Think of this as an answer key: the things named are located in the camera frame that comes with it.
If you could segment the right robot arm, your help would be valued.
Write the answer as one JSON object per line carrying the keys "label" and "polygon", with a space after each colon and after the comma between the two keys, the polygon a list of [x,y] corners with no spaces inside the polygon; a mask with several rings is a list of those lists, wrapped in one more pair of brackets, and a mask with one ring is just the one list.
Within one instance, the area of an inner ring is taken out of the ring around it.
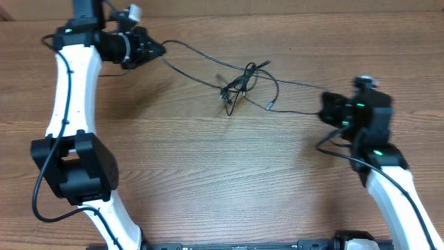
{"label": "right robot arm", "polygon": [[377,80],[357,76],[351,97],[323,92],[319,119],[335,129],[316,144],[321,153],[348,160],[376,202],[395,249],[442,249],[443,240],[416,192],[409,164],[390,143],[392,97]]}

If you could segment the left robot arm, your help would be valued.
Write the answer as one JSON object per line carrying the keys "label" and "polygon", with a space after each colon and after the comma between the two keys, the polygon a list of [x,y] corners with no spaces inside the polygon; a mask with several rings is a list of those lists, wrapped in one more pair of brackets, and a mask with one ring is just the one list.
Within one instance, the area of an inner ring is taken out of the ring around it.
{"label": "left robot arm", "polygon": [[166,50],[139,25],[139,6],[105,16],[104,5],[75,1],[74,16],[42,38],[55,54],[58,77],[45,136],[31,143],[31,157],[40,171],[35,187],[47,183],[57,198],[73,206],[73,214],[86,214],[106,249],[149,249],[117,191],[117,161],[96,134],[96,84],[105,62],[128,73]]}

